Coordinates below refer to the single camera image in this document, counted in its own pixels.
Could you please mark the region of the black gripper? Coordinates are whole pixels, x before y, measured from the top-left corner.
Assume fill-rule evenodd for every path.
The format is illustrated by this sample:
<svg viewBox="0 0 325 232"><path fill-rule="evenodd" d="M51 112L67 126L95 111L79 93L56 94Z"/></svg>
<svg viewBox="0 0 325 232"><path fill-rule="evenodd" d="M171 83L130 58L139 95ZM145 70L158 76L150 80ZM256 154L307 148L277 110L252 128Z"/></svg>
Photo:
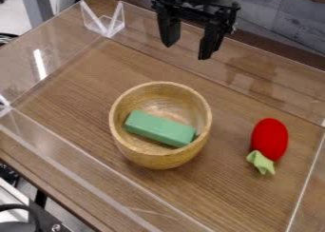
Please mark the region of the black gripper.
<svg viewBox="0 0 325 232"><path fill-rule="evenodd" d="M158 14L162 43L167 48L181 39L182 20L206 24L198 59L208 60L220 49L225 32L236 30L241 6L234 0L153 0L153 9Z"/></svg>

